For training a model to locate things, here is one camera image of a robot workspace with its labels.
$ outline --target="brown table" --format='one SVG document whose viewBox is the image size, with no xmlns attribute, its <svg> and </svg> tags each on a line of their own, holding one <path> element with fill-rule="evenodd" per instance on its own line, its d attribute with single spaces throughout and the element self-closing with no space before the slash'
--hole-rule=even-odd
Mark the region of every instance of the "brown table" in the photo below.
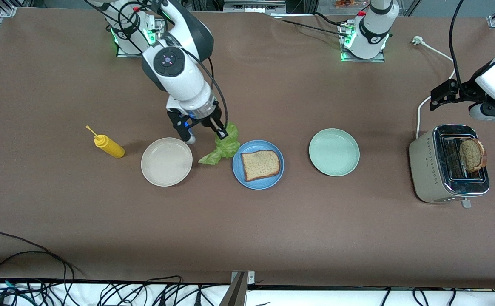
<svg viewBox="0 0 495 306">
<path fill-rule="evenodd" d="M 398 18 L 385 64 L 364 64 L 341 62 L 331 34 L 263 14 L 196 16 L 215 36 L 215 78 L 239 140 L 280 148 L 280 182 L 249 190 L 224 160 L 195 163 L 174 187 L 148 183 L 144 149 L 177 137 L 166 93 L 139 59 L 115 58 L 98 12 L 20 8 L 0 29 L 0 231 L 61 254 L 80 278 L 226 283 L 231 270 L 252 269 L 273 284 L 495 287 L 495 122 L 471 119 L 467 103 L 423 108 L 423 130 L 468 124 L 484 141 L 491 190 L 473 208 L 421 203 L 409 173 L 416 107 L 452 71 L 410 41 L 422 35 L 447 51 L 449 19 Z M 495 55 L 483 19 L 458 19 L 454 37 L 465 79 Z M 86 124 L 127 155 L 95 148 Z M 358 141 L 351 174 L 324 176 L 310 163 L 308 143 L 324 128 Z M 197 161 L 214 136 L 194 130 Z M 27 249 L 0 238 L 0 260 Z M 60 278 L 61 269 L 30 255 L 0 276 Z"/>
</svg>

